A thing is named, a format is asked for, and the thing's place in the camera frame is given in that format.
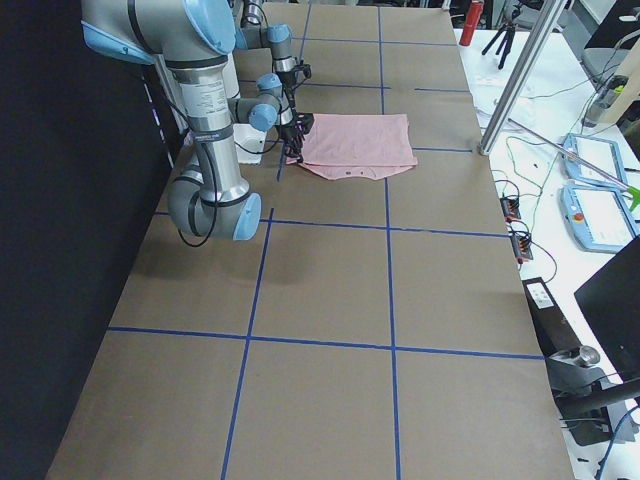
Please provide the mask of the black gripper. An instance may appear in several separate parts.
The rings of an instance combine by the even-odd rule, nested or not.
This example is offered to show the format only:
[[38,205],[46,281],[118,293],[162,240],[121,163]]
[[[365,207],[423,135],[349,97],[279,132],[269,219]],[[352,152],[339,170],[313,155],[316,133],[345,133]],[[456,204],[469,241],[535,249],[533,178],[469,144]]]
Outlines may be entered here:
[[313,113],[296,113],[293,119],[279,126],[280,138],[284,141],[284,154],[294,163],[304,161],[302,149],[305,136],[309,134],[314,125]]
[[278,59],[277,76],[282,83],[289,106],[294,108],[297,88],[312,76],[311,65],[303,60]]

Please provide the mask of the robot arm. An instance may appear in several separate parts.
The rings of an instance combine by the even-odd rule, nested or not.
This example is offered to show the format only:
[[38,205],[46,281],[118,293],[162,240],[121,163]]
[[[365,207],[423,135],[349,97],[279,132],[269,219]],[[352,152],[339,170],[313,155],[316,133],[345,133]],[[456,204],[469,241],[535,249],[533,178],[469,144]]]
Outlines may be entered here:
[[[296,108],[295,92],[311,76],[292,53],[288,25],[271,23],[260,1],[245,1],[239,17],[230,1],[84,1],[84,40],[93,51],[151,65],[162,56],[183,105],[178,113],[192,133],[195,154],[171,183],[169,214],[180,235],[251,239],[261,218],[261,197],[241,175],[234,127],[276,129],[286,156],[301,161],[314,124]],[[271,72],[257,81],[254,98],[239,98],[223,70],[237,50],[267,49]]]
[[268,22],[263,1],[242,1],[241,4],[236,48],[270,51],[272,72],[278,76],[289,105],[295,109],[296,90],[312,76],[311,65],[293,54],[293,35],[289,25]]

